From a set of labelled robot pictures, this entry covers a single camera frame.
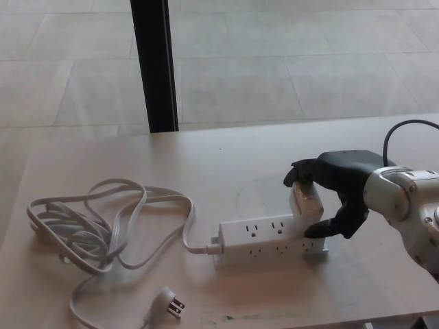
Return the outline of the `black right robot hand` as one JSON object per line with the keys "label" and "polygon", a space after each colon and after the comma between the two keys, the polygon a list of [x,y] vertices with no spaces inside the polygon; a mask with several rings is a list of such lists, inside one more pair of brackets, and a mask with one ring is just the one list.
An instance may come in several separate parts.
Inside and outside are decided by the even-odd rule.
{"label": "black right robot hand", "polygon": [[341,234],[350,239],[368,217],[364,187],[373,171],[383,168],[381,155],[368,150],[329,151],[317,158],[292,163],[283,180],[286,187],[293,183],[316,183],[335,191],[341,208],[333,218],[310,225],[304,232],[308,239],[323,239]]}

